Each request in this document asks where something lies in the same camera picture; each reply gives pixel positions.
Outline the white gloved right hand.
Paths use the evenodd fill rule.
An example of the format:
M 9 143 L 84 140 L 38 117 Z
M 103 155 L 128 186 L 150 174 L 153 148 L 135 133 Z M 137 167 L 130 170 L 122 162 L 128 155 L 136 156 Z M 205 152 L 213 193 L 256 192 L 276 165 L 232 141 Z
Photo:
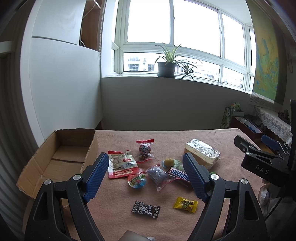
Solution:
M 271 197 L 269 193 L 269 184 L 264 184 L 263 186 L 260 187 L 260 190 L 258 193 L 258 202 L 262 210 L 263 216 L 266 217 L 272 208 L 272 202 L 271 202 Z

